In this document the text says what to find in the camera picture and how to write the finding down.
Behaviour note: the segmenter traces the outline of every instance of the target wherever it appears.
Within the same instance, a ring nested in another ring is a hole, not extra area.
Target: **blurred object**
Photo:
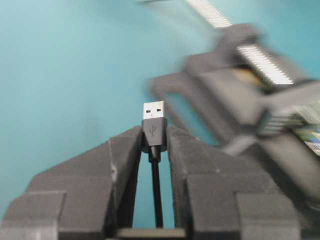
[[[216,29],[232,26],[219,10],[207,0],[185,0],[204,19]],[[280,62],[258,44],[244,44],[236,48],[238,54],[246,61],[261,80],[275,91],[291,87],[296,82]]]

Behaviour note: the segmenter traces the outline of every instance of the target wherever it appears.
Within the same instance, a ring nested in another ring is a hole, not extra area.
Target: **usb cable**
[[[152,165],[155,225],[157,228],[164,227],[159,163],[161,161],[161,152],[167,150],[167,125],[164,101],[150,102],[143,105],[142,151],[149,154],[149,162]]]

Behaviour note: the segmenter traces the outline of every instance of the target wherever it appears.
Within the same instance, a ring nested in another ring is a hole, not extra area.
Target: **teal background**
[[[319,77],[318,0],[212,2],[232,22],[254,23],[266,45]],[[1,0],[0,219],[33,175],[140,125],[143,103],[153,101],[148,80],[180,71],[186,56],[209,51],[218,36],[182,0]],[[193,114],[187,122],[214,142]],[[160,174],[164,225],[173,228],[167,156]],[[134,226],[154,227],[145,155]]]

